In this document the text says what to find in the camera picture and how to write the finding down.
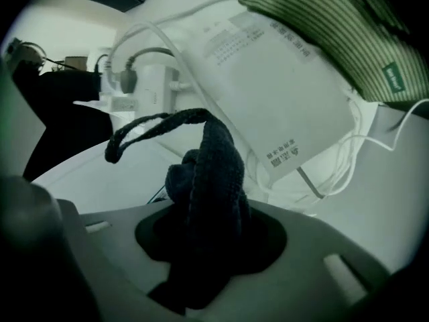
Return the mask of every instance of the black drawstring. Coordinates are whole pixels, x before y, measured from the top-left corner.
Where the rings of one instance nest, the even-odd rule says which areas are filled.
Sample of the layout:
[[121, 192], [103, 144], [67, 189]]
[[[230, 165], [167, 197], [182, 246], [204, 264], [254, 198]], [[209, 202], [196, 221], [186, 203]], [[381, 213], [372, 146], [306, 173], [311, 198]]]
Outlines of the black drawstring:
[[[134, 144], [135, 142], [140, 142], [142, 140], [148, 140], [156, 136], [164, 135], [165, 133], [176, 129], [182, 124], [204, 123], [211, 117], [212, 115], [206, 109], [189, 109], [177, 112], [172, 115], [170, 115], [169, 113], [158, 113], [156, 115], [137, 118], [136, 120], [117, 130], [113, 134], [105, 150], [105, 159], [107, 162], [115, 164], [121, 159], [125, 149], [127, 149], [131, 144]], [[134, 140], [125, 142], [121, 145], [121, 142], [132, 129], [142, 123], [146, 123], [148, 121], [158, 118], [163, 119], [163, 121], [155, 125], [153, 128], [147, 130], [143, 135], [140, 135]]]

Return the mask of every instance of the white desk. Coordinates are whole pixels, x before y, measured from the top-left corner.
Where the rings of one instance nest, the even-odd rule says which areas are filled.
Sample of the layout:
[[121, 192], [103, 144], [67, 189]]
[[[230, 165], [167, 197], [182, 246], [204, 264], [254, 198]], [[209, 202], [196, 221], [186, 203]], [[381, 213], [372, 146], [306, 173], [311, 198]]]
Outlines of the white desk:
[[[207, 0], [147, 0], [130, 14], [156, 20], [203, 1]], [[390, 143], [394, 132], [388, 130], [402, 115], [380, 107], [369, 135]], [[178, 161], [163, 159], [160, 148], [154, 152], [152, 146], [152, 141], [135, 144], [113, 166], [103, 160], [105, 145], [100, 145], [55, 167], [36, 182], [55, 197], [74, 201], [81, 213], [144, 204], [162, 186], [169, 164]], [[317, 204], [310, 212], [395, 271], [407, 264], [426, 227], [428, 154], [429, 121], [412, 116], [394, 153], [366, 142], [347, 190]]]
[[[160, 1], [169, 1], [169, 4], [164, 8], [164, 5], [160, 5]], [[132, 19], [133, 19], [133, 28], [135, 29], [135, 27], [138, 25], [139, 22], [141, 22], [141, 20], [156, 20], [159, 18], [167, 17], [171, 13], [186, 11], [191, 7], [195, 7], [198, 4], [202, 2], [207, 2], [207, 1], [209, 0], [147, 0], [143, 5], [136, 7], [131, 12]], [[210, 25], [216, 21], [227, 19], [245, 10], [246, 8], [244, 6], [239, 5], [237, 1], [226, 1], [222, 3], [217, 3], [216, 5], [204, 8], [203, 10], [195, 13], [190, 17], [180, 19], [177, 21], [172, 21], [170, 23], [163, 23], [162, 29], [167, 34], [167, 36], [172, 39], [173, 43], [175, 43], [175, 45], [179, 48], [179, 50], [185, 50], [187, 47], [190, 46], [194, 38], [199, 37], [199, 32], [201, 31], [203, 25]], [[119, 38], [121, 34], [124, 34], [126, 30], [127, 29], [119, 30], [117, 38]], [[147, 48], [150, 46], [165, 46], [165, 45], [151, 31], [144, 31], [144, 32], [141, 32], [140, 34], [133, 36], [132, 38], [129, 38], [126, 42], [122, 43], [118, 47], [115, 55], [113, 56], [113, 61], [112, 61], [113, 70], [115, 72], [124, 70], [125, 63], [128, 57], [134, 55], [138, 50], [142, 48]], [[164, 56], [172, 60], [171, 57], [166, 55], [150, 54], [146, 56], [155, 56], [154, 58], [152, 58], [155, 61], [156, 61], [156, 56], [161, 56], [161, 57]], [[148, 61], [148, 58], [150, 57], [146, 57], [146, 58], [144, 57], [145, 56], [142, 56], [141, 58], [137, 59], [136, 63], [134, 64], [134, 69], [136, 70], [137, 75], [139, 77], [139, 79], [137, 80], [137, 86], [135, 89], [134, 97], [136, 99], [140, 99], [140, 101], [143, 100], [143, 96], [145, 94], [144, 92], [146, 92], [147, 86], [145, 84], [150, 80], [150, 78], [145, 78], [143, 76], [145, 61]], [[332, 67], [332, 65], [328, 61], [322, 61], [320, 65], [325, 66], [325, 68], [322, 68], [321, 70], [322, 72], [324, 72], [323, 71], [324, 69], [332, 70], [334, 72], [332, 76], [340, 76], [340, 74], [336, 72], [336, 70]], [[318, 67], [309, 69], [307, 67], [308, 75], [310, 76], [312, 76], [313, 74], [317, 75], [318, 74], [317, 68]], [[186, 78], [181, 77], [180, 80], [186, 81]], [[288, 87], [287, 80], [284, 81], [284, 85], [285, 87]], [[342, 80], [339, 78], [339, 87], [344, 91], [348, 91], [348, 88], [350, 86], [347, 83], [345, 83], [344, 85]], [[108, 85], [103, 84], [102, 88], [105, 91], [111, 91]], [[271, 98], [273, 99], [273, 101], [277, 98], [275, 97], [275, 93], [273, 93]], [[185, 92], [182, 91], [176, 94], [174, 97], [174, 102], [177, 110], [189, 109], [192, 107], [203, 107], [201, 100], [198, 98], [198, 95], [195, 94], [195, 92], [193, 92], [192, 90], [185, 91]], [[377, 104], [376, 103], [372, 103], [372, 104], [373, 106], [370, 106], [371, 105], [370, 103], [358, 102], [361, 113], [364, 116], [363, 118], [364, 126], [362, 130], [359, 132], [361, 134], [367, 134], [369, 130], [369, 126], [371, 125], [373, 116], [375, 115]], [[237, 130], [235, 130], [235, 128], [231, 125], [231, 122], [226, 118], [226, 116], [223, 113], [221, 113], [220, 109], [215, 104], [212, 106], [212, 112], [217, 117], [220, 117], [220, 119], [227, 126], [229, 126], [229, 129], [234, 138], [235, 146], [237, 150], [239, 151], [240, 155], [243, 158], [247, 158], [250, 149], [247, 143], [245, 142], [245, 140], [243, 139], [243, 137], [241, 137], [241, 135], [237, 132]], [[125, 120], [112, 117], [114, 129], [119, 129], [120, 127], [123, 127], [129, 121], [143, 115], [144, 113], [143, 111], [138, 111], [137, 113], [122, 112], [118, 114], [122, 115], [122, 117]], [[175, 152], [177, 155], [183, 156], [187, 150], [191, 148], [198, 148], [200, 145], [201, 138], [202, 138], [202, 125], [192, 125], [192, 126], [180, 127], [172, 133], [158, 137], [157, 140], [165, 147]], [[358, 146], [359, 148], [361, 144], [361, 140], [359, 140], [357, 143], [359, 144]], [[343, 148], [343, 150], [344, 152], [348, 151], [346, 147]], [[331, 170], [331, 168], [334, 166], [333, 162], [334, 162], [335, 156], [336, 156], [336, 151], [334, 149], [331, 149], [330, 152], [325, 152], [324, 154], [318, 156], [317, 159], [315, 159], [315, 161], [313, 159], [312, 161], [310, 161], [311, 163], [306, 163], [305, 165], [303, 165], [303, 169], [306, 171], [307, 175], [310, 178], [312, 178], [313, 183], [315, 185], [318, 185], [324, 182], [328, 178], [329, 176], [328, 171]], [[255, 162], [253, 160], [254, 158], [250, 156], [249, 165], [247, 167], [249, 175], [245, 177], [245, 183], [244, 183], [245, 192], [252, 199], [262, 200], [264, 198], [263, 192], [257, 187], [257, 185], [255, 184], [255, 181], [250, 179], [250, 176], [252, 177], [255, 176]], [[306, 183], [302, 180], [302, 178], [296, 171], [291, 173], [290, 175], [288, 175], [287, 178], [285, 178], [284, 180], [281, 180], [281, 182], [278, 182], [275, 185], [276, 191], [280, 191], [283, 188], [287, 188], [289, 191], [292, 191], [295, 193], [294, 196], [289, 196], [290, 200], [297, 200], [303, 197], [305, 192], [310, 192], [310, 189], [306, 186]], [[311, 199], [312, 197], [308, 197], [308, 199], [304, 200], [302, 204], [308, 203], [308, 201]], [[269, 202], [272, 202], [275, 205], [284, 206], [284, 201], [279, 202], [277, 199], [271, 199]]]

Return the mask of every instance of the white wall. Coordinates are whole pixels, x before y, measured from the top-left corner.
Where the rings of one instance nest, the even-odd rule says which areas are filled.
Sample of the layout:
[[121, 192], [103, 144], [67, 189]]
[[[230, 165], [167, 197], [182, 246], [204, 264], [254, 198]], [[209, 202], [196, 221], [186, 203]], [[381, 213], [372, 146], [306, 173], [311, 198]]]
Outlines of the white wall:
[[[87, 56], [112, 45], [117, 28], [127, 22], [124, 13], [88, 0], [33, 0], [15, 20], [1, 45], [17, 37], [40, 45], [52, 60]], [[44, 71], [50, 70], [45, 65]], [[44, 126], [3, 72], [0, 85], [0, 166], [4, 174], [22, 174]]]
[[33, 0], [15, 20], [2, 48], [17, 37], [39, 44], [52, 60], [87, 56], [95, 48], [111, 46], [126, 21], [124, 13], [93, 1]]

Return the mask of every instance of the white power adapter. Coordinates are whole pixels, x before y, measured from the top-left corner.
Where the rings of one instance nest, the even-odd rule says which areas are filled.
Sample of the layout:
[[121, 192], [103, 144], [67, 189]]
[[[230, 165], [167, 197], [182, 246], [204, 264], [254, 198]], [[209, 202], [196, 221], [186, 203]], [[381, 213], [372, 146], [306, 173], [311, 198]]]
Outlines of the white power adapter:
[[163, 64], [147, 64], [138, 72], [138, 82], [133, 97], [139, 101], [136, 117], [156, 113], [172, 113], [175, 93], [170, 83], [177, 81], [179, 72]]
[[91, 107], [105, 113], [134, 112], [138, 109], [138, 101], [131, 97], [115, 97], [100, 93], [100, 100], [73, 101], [75, 105]]

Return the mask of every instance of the white wire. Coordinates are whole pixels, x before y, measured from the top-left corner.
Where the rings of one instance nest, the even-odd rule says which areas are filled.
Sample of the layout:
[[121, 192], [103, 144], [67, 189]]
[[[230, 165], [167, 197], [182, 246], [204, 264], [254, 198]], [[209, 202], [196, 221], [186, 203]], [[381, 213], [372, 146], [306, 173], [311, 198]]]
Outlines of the white wire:
[[[350, 184], [350, 182], [351, 182], [351, 179], [352, 179], [352, 177], [353, 177], [353, 175], [354, 175], [354, 173], [355, 173], [355, 168], [356, 168], [356, 161], [357, 161], [357, 153], [356, 154], [353, 154], [352, 156], [351, 156], [351, 158], [350, 158], [350, 155], [349, 155], [349, 158], [351, 159], [351, 161], [350, 161], [350, 164], [349, 164], [349, 167], [348, 167], [348, 170], [346, 170], [346, 172], [345, 173], [347, 173], [347, 177], [346, 177], [346, 180], [344, 181], [344, 183], [339, 187], [339, 188], [337, 188], [337, 189], [335, 189], [334, 190], [334, 187], [335, 187], [335, 185], [338, 183], [338, 181], [344, 176], [344, 174], [345, 173], [343, 173], [342, 175], [340, 175], [339, 177], [337, 176], [337, 177], [335, 177], [335, 174], [339, 171], [339, 159], [340, 159], [340, 156], [341, 156], [341, 150], [342, 150], [342, 148], [344, 147], [344, 145], [345, 144], [347, 144], [348, 142], [350, 142], [350, 141], [354, 141], [355, 139], [364, 139], [364, 140], [367, 140], [367, 141], [370, 141], [370, 142], [373, 142], [373, 143], [375, 143], [375, 144], [377, 144], [378, 146], [381, 146], [382, 148], [384, 148], [384, 149], [386, 149], [386, 150], [388, 150], [388, 151], [390, 151], [390, 152], [394, 152], [395, 151], [395, 149], [396, 149], [396, 146], [397, 146], [397, 141], [399, 140], [399, 137], [400, 137], [400, 135], [401, 135], [401, 132], [402, 132], [402, 130], [403, 130], [403, 128], [404, 128], [404, 125], [406, 124], [406, 121], [408, 120], [408, 118], [410, 117], [410, 115], [412, 114], [412, 112], [419, 106], [419, 105], [421, 105], [421, 104], [423, 104], [423, 103], [427, 103], [427, 102], [429, 102], [429, 99], [422, 99], [422, 100], [420, 100], [420, 101], [418, 101], [416, 104], [414, 104], [413, 105], [413, 107], [405, 114], [405, 116], [404, 116], [404, 118], [402, 119], [402, 121], [401, 121], [401, 123], [400, 123], [400, 126], [398, 127], [398, 130], [397, 130], [397, 133], [396, 133], [396, 135], [395, 135], [395, 138], [394, 138], [394, 140], [393, 140], [393, 144], [392, 144], [392, 146], [388, 146], [387, 144], [384, 144], [383, 142], [381, 142], [381, 141], [379, 141], [379, 140], [377, 140], [377, 139], [375, 139], [375, 138], [372, 138], [372, 137], [369, 137], [369, 136], [366, 136], [366, 135], [360, 135], [360, 134], [354, 134], [354, 135], [351, 135], [351, 136], [349, 136], [349, 137], [347, 137], [347, 138], [345, 138], [340, 144], [339, 144], [339, 148], [338, 148], [338, 150], [337, 150], [337, 153], [336, 153], [336, 160], [335, 160], [335, 165], [334, 165], [334, 168], [333, 168], [333, 170], [332, 170], [332, 174], [331, 174], [331, 176], [329, 177], [329, 178], [334, 178], [334, 179], [332, 179], [331, 181], [328, 179], [328, 180], [326, 180], [325, 182], [323, 182], [321, 185], [319, 185], [319, 187], [318, 187], [318, 190], [320, 190], [320, 191], [322, 191], [321, 190], [321, 188], [322, 188], [322, 186], [326, 186], [326, 184], [328, 184], [328, 182], [330, 181], [330, 184], [329, 184], [329, 186], [328, 186], [328, 189], [327, 189], [327, 191], [325, 191], [325, 192], [321, 192], [322, 194], [324, 194], [325, 195], [325, 198], [327, 198], [327, 197], [330, 197], [330, 196], [333, 196], [333, 195], [337, 195], [337, 194], [339, 194], [339, 193], [341, 193], [341, 192], [343, 192], [347, 187], [348, 187], [348, 185]], [[353, 147], [353, 144], [352, 144], [352, 146], [351, 146], [351, 153], [352, 152], [354, 152], [354, 147]], [[317, 202], [319, 202], [320, 200], [322, 200], [322, 199], [318, 199], [318, 198], [316, 198], [316, 200], [315, 201], [313, 201], [313, 202], [311, 202], [311, 203], [308, 203], [308, 204], [306, 204], [306, 205], [303, 205], [303, 204], [299, 204], [299, 200], [298, 201], [294, 201], [294, 202], [291, 202], [291, 201], [288, 201], [286, 198], [285, 198], [285, 196], [284, 196], [284, 194], [282, 194], [281, 192], [277, 192], [277, 191], [275, 191], [275, 190], [272, 190], [272, 189], [269, 189], [269, 188], [267, 188], [266, 186], [264, 186], [264, 184], [262, 183], [262, 181], [261, 181], [261, 178], [260, 178], [260, 175], [258, 175], [258, 169], [256, 168], [256, 179], [257, 179], [257, 184], [258, 184], [258, 187], [263, 191], [263, 192], [265, 192], [265, 193], [268, 193], [268, 194], [271, 194], [271, 195], [274, 195], [274, 196], [280, 196], [280, 197], [282, 197], [283, 199], [285, 199], [285, 204], [288, 206], [288, 207], [291, 207], [291, 208], [293, 208], [293, 209], [299, 209], [299, 210], [303, 210], [303, 209], [306, 209], [306, 208], [308, 208], [308, 207], [310, 207], [311, 205], [313, 205], [313, 204], [315, 204], [315, 203], [317, 203]]]
[[173, 91], [185, 91], [191, 88], [192, 88], [192, 85], [190, 83], [181, 83], [180, 81], [170, 82], [170, 89]]
[[[194, 88], [194, 90], [196, 91], [196, 93], [198, 94], [198, 96], [200, 97], [203, 105], [205, 108], [211, 110], [209, 108], [209, 104], [208, 101], [206, 99], [206, 96], [204, 94], [204, 92], [202, 91], [200, 85], [198, 84], [198, 81], [194, 78], [194, 76], [192, 75], [186, 61], [184, 60], [182, 54], [180, 53], [180, 51], [175, 47], [175, 45], [171, 42], [171, 40], [167, 37], [167, 35], [165, 35], [165, 33], [158, 28], [156, 25], [159, 25], [161, 23], [165, 23], [167, 21], [172, 21], [175, 19], [180, 19], [183, 17], [187, 17], [189, 15], [192, 15], [198, 11], [200, 11], [201, 9], [204, 9], [205, 7], [208, 7], [210, 5], [214, 5], [215, 3], [219, 3], [222, 1], [228, 1], [228, 0], [210, 0], [207, 1], [206, 3], [203, 3], [201, 5], [198, 5], [192, 9], [189, 9], [188, 11], [182, 12], [182, 13], [177, 13], [176, 15], [171, 15], [169, 17], [160, 19], [155, 21], [154, 23], [150, 22], [150, 21], [143, 21], [139, 24], [135, 24], [133, 27], [137, 26], [137, 25], [142, 25], [139, 29], [130, 32], [128, 31], [127, 33], [125, 33], [125, 35], [112, 47], [111, 53], [109, 54], [109, 57], [106, 61], [106, 73], [107, 73], [107, 82], [113, 86], [113, 82], [111, 80], [112, 77], [112, 71], [111, 71], [111, 61], [113, 59], [113, 55], [115, 54], [116, 50], [118, 49], [118, 47], [123, 44], [124, 42], [126, 42], [127, 40], [129, 40], [130, 38], [132, 38], [133, 36], [136, 36], [137, 34], [140, 34], [141, 32], [150, 29], [151, 31], [153, 31], [163, 42], [164, 44], [171, 50], [172, 54], [174, 55], [174, 57], [176, 58], [178, 65], [180, 67], [180, 70], [182, 71], [182, 73], [184, 73], [187, 77], [187, 79], [189, 80], [190, 85]], [[346, 94], [352, 101], [354, 101], [354, 104], [357, 108], [357, 111], [360, 114], [360, 118], [358, 118], [358, 124], [357, 124], [357, 130], [355, 131], [355, 134], [347, 137], [346, 139], [344, 139], [341, 143], [339, 143], [339, 148], [337, 150], [337, 154], [336, 154], [336, 160], [335, 160], [335, 165], [334, 168], [332, 170], [332, 174], [321, 184], [318, 185], [317, 189], [322, 191], [322, 188], [325, 186], [328, 186], [328, 190], [324, 193], [325, 194], [325, 198], [332, 196], [332, 195], [337, 195], [340, 192], [342, 192], [343, 190], [345, 190], [349, 183], [351, 182], [351, 179], [354, 175], [355, 172], [355, 167], [356, 167], [356, 159], [357, 159], [357, 152], [355, 151], [355, 139], [364, 139], [364, 140], [368, 140], [370, 142], [373, 142], [375, 144], [377, 144], [378, 146], [381, 146], [382, 148], [393, 152], [396, 148], [396, 144], [397, 141], [399, 139], [399, 136], [402, 132], [402, 129], [405, 125], [405, 122], [408, 120], [408, 117], [411, 115], [411, 113], [413, 112], [413, 110], [418, 107], [420, 104], [428, 102], [429, 99], [423, 99], [421, 101], [418, 101], [405, 115], [405, 117], [402, 119], [402, 122], [398, 128], [398, 131], [396, 133], [395, 139], [393, 141], [393, 145], [392, 147], [384, 144], [383, 142], [376, 140], [375, 138], [371, 138], [369, 136], [366, 135], [361, 135], [361, 134], [356, 134], [356, 132], [360, 132], [361, 131], [361, 122], [362, 122], [362, 115], [361, 115], [361, 111], [359, 106], [356, 104], [356, 100], [354, 98], [353, 95], [349, 95]], [[351, 141], [351, 145], [350, 145], [350, 151], [348, 156], [346, 157], [346, 159], [342, 159], [341, 163], [340, 161], [340, 157], [341, 157], [341, 150], [344, 147], [344, 145], [348, 142]], [[248, 162], [249, 162], [249, 156], [246, 159], [246, 167], [247, 169], [248, 167]], [[344, 181], [344, 183], [337, 189], [334, 189], [335, 185], [339, 182], [339, 180], [346, 174], [347, 174], [347, 178]], [[267, 188], [261, 181], [261, 177], [259, 175], [259, 171], [258, 171], [258, 165], [257, 163], [255, 164], [255, 181], [258, 185], [258, 187], [265, 193], [269, 194], [269, 195], [277, 195], [277, 196], [281, 196], [283, 199], [286, 199], [285, 194], [284, 193], [279, 193], [275, 190], [272, 190], [270, 188]], [[308, 203], [307, 205], [303, 205], [300, 204], [300, 201], [302, 199], [306, 198], [306, 196], [302, 197], [301, 199], [299, 199], [298, 201], [286, 201], [286, 205], [288, 205], [289, 207], [292, 207], [293, 209], [298, 209], [298, 210], [302, 210], [305, 209], [306, 207], [308, 207], [309, 205], [313, 205], [317, 202], [319, 202], [321, 199], [315, 197], [315, 201], [312, 201], [311, 203]]]
[[[379, 140], [377, 140], [377, 139], [375, 139], [375, 138], [372, 138], [372, 137], [369, 137], [369, 136], [365, 136], [365, 135], [352, 135], [352, 136], [350, 136], [350, 137], [346, 138], [345, 140], [343, 140], [343, 142], [341, 142], [341, 145], [340, 145], [340, 147], [339, 147], [339, 150], [338, 150], [338, 151], [340, 152], [341, 148], [342, 148], [342, 147], [346, 144], [346, 142], [348, 142], [349, 140], [351, 140], [351, 139], [353, 139], [353, 138], [362, 138], [362, 139], [364, 139], [364, 140], [367, 140], [367, 141], [370, 141], [370, 142], [373, 142], [373, 143], [377, 144], [378, 146], [380, 146], [380, 147], [382, 147], [382, 148], [386, 149], [386, 150], [387, 150], [387, 151], [389, 151], [389, 152], [394, 152], [394, 151], [395, 151], [395, 149], [396, 149], [396, 146], [397, 146], [397, 141], [399, 140], [399, 137], [400, 137], [400, 135], [401, 135], [402, 129], [404, 128], [404, 125], [406, 124], [406, 121], [408, 120], [408, 118], [410, 117], [410, 115], [413, 113], [413, 111], [414, 111], [418, 106], [420, 106], [420, 105], [421, 105], [421, 104], [423, 104], [423, 103], [427, 103], [427, 102], [429, 102], [429, 99], [422, 99], [422, 100], [418, 101], [417, 103], [415, 103], [415, 104], [412, 106], [412, 108], [411, 108], [410, 110], [408, 110], [408, 112], [405, 114], [404, 118], [402, 119], [402, 121], [401, 121], [401, 123], [400, 123], [400, 126], [399, 126], [399, 127], [398, 127], [398, 129], [397, 129], [397, 132], [396, 132], [395, 138], [393, 139], [393, 144], [392, 144], [392, 146], [388, 146], [387, 144], [384, 144], [382, 141], [379, 141]], [[344, 189], [349, 185], [349, 183], [351, 182], [351, 179], [352, 179], [352, 177], [353, 177], [354, 170], [355, 170], [355, 163], [354, 163], [353, 168], [351, 168], [351, 169], [349, 170], [349, 175], [347, 176], [347, 179], [346, 179], [345, 183], [342, 185], [342, 187], [334, 191], [333, 189], [334, 189], [334, 185], [335, 185], [335, 184], [333, 184], [333, 185], [331, 185], [331, 187], [329, 188], [329, 190], [328, 190], [328, 192], [326, 193], [326, 195], [327, 195], [327, 196], [332, 196], [332, 195], [337, 195], [338, 193], [342, 192], [342, 191], [343, 191], [343, 190], [344, 190]]]
[[145, 27], [149, 28], [151, 31], [153, 31], [164, 42], [167, 48], [171, 50], [172, 54], [176, 58], [176, 61], [179, 65], [180, 72], [186, 76], [187, 80], [192, 85], [192, 87], [194, 88], [198, 96], [200, 97], [204, 107], [210, 110], [210, 105], [208, 104], [206, 96], [202, 91], [200, 84], [198, 84], [198, 81], [194, 78], [194, 75], [191, 73], [186, 61], [183, 59], [182, 53], [175, 47], [175, 45], [169, 39], [169, 37], [167, 37], [167, 35], [163, 31], [161, 31], [161, 29], [158, 26], [154, 25], [150, 21], [143, 21], [142, 24]]
[[[216, 3], [223, 2], [223, 1], [228, 1], [228, 0], [209, 0], [209, 1], [205, 2], [205, 3], [202, 3], [202, 4], [200, 4], [200, 5], [192, 8], [192, 9], [189, 9], [188, 11], [184, 11], [184, 12], [181, 12], [181, 13], [170, 15], [168, 17], [159, 19], [159, 20], [157, 20], [157, 21], [155, 21], [153, 23], [150, 23], [150, 24], [152, 24], [153, 26], [155, 26], [155, 25], [160, 25], [162, 23], [166, 23], [167, 21], [172, 21], [172, 20], [176, 20], [176, 19], [180, 19], [180, 18], [185, 18], [185, 17], [188, 17], [189, 15], [192, 15], [192, 14], [200, 11], [201, 9], [204, 9], [204, 8], [206, 8], [208, 6], [211, 6], [211, 5], [214, 5]], [[136, 25], [142, 25], [142, 27], [139, 28], [139, 29], [137, 29], [137, 30], [135, 30], [135, 31], [133, 31], [133, 32], [129, 32], [129, 31], [126, 32], [125, 35], [122, 36], [122, 38], [112, 47], [112, 50], [111, 50], [111, 52], [109, 54], [109, 57], [107, 58], [107, 61], [105, 62], [105, 72], [106, 72], [106, 76], [107, 76], [107, 82], [111, 86], [111, 88], [114, 89], [114, 84], [113, 84], [113, 79], [112, 79], [113, 73], [112, 73], [112, 70], [111, 70], [112, 69], [112, 60], [113, 60], [113, 56], [115, 55], [118, 47], [121, 44], [125, 43], [130, 38], [136, 36], [137, 34], [140, 34], [141, 32], [143, 32], [143, 31], [145, 31], [145, 30], [147, 30], [149, 28], [151, 28], [153, 30], [152, 27], [148, 26], [148, 23], [149, 23], [148, 21], [143, 21], [141, 23], [135, 24], [133, 26], [133, 28]]]
[[[355, 106], [356, 113], [358, 114], [357, 122], [355, 124], [354, 132], [353, 132], [353, 134], [356, 135], [356, 134], [359, 134], [360, 132], [362, 132], [362, 130], [361, 130], [362, 121], [363, 121], [362, 111], [359, 108], [359, 106], [357, 104], [357, 100], [356, 100], [354, 95], [352, 95], [348, 92], [346, 92], [345, 95], [352, 101], [353, 105]], [[341, 154], [342, 153], [339, 152], [337, 154], [337, 157], [336, 157], [336, 163], [335, 163], [336, 164], [336, 170], [333, 171], [333, 173], [327, 179], [325, 179], [324, 182], [322, 182], [316, 186], [316, 188], [319, 191], [323, 190], [323, 188], [329, 189], [332, 182], [334, 182], [334, 184], [336, 184], [347, 173], [347, 170], [353, 165], [353, 159], [357, 156], [357, 152], [355, 151], [354, 140], [351, 143], [348, 155], [346, 155], [346, 158], [343, 157], [340, 166], [338, 166], [337, 161], [341, 157]], [[294, 192], [285, 191], [285, 190], [281, 190], [281, 191], [280, 190], [273, 190], [269, 187], [266, 187], [262, 183], [258, 169], [256, 171], [257, 171], [256, 172], [256, 175], [257, 175], [256, 182], [257, 182], [258, 187], [263, 192], [269, 193], [275, 197], [281, 197], [281, 198], [285, 199], [285, 197], [289, 197], [291, 194], [305, 194], [305, 193], [309, 192], [308, 189], [307, 190], [295, 190]]]

